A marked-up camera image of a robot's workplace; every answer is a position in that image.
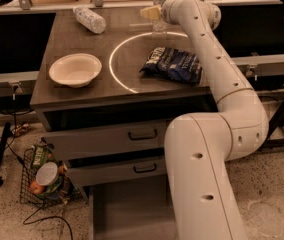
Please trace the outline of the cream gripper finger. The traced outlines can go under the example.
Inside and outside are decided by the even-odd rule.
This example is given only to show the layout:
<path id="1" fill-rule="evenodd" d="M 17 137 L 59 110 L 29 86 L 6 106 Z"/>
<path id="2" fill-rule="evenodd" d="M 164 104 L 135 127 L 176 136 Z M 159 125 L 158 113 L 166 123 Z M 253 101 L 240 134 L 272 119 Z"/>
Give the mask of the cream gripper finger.
<path id="1" fill-rule="evenodd" d="M 159 20 L 161 18 L 161 7 L 159 5 L 153 5 L 140 10 L 140 15 L 143 18 L 151 20 Z"/>

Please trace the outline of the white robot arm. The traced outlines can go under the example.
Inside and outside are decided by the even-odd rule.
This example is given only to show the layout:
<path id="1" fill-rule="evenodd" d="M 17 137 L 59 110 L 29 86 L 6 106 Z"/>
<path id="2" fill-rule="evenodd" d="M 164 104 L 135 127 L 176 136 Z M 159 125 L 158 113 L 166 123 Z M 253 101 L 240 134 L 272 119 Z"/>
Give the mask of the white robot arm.
<path id="1" fill-rule="evenodd" d="M 218 111 L 175 118 L 164 140 L 179 240 L 248 240 L 225 162 L 255 152 L 269 120 L 246 77 L 213 30 L 221 12 L 200 0 L 166 0 L 141 16 L 178 24 L 189 37 Z"/>

